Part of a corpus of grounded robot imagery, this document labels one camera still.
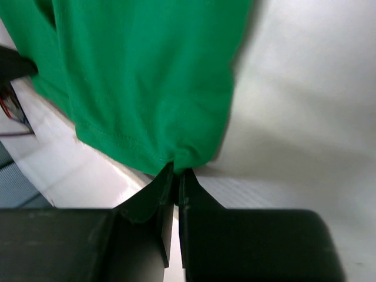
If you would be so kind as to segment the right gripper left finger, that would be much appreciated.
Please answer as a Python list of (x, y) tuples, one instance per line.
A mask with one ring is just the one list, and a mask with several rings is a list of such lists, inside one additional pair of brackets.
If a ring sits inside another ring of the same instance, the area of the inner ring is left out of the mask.
[(162, 281), (173, 165), (112, 209), (2, 209), (2, 281)]

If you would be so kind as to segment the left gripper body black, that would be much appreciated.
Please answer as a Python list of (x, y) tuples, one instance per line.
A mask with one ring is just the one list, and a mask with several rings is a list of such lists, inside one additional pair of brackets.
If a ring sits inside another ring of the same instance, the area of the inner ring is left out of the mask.
[(16, 50), (1, 45), (0, 54), (1, 85), (15, 79), (37, 74), (35, 63), (21, 56)]

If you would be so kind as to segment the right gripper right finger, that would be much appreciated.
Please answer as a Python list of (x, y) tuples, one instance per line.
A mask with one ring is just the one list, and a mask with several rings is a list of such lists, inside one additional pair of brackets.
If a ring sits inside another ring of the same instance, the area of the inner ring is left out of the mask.
[(187, 281), (344, 281), (324, 220), (303, 209), (228, 209), (185, 170), (179, 237)]

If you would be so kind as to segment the green t shirt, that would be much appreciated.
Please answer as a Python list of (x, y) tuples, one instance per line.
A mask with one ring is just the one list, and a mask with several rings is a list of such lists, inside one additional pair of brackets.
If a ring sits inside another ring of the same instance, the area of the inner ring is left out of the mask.
[(35, 90), (79, 140), (156, 175), (212, 160), (252, 1), (2, 1)]

